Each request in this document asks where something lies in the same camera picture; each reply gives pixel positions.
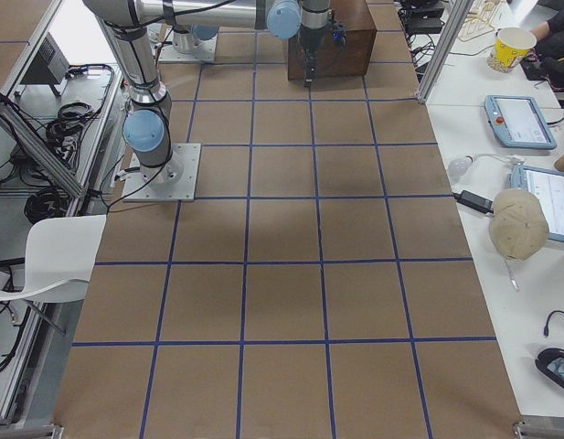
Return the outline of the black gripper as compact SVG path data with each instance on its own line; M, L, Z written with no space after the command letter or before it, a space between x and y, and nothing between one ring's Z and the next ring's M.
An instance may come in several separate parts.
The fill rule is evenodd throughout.
M340 48L346 44L344 27L300 27L298 34L303 67L303 86L311 87L316 75L316 53L323 46L327 36Z

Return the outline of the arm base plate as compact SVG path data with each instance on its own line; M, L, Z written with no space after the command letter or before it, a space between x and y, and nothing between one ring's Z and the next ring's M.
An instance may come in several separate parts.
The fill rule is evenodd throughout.
M169 30L156 51L157 63L212 63L215 60L218 34L199 38L192 28L187 33Z
M130 167L138 167L135 172L126 174L122 198L126 202L167 202L195 199L200 143L172 144L172 158L162 168L153 170L141 167L133 155Z

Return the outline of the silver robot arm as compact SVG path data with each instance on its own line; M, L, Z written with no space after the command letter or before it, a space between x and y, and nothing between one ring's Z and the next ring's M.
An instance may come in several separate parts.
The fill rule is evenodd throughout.
M86 1L109 40L129 84L133 109L167 119L171 98L159 79L147 27L165 23L174 31L211 39L221 27L267 30L278 39L297 36L303 50L306 88L317 70L317 51L326 36L343 47L346 28L329 1Z
M176 51L190 54L204 41L218 34L219 27L201 25L182 25L173 28L173 46Z

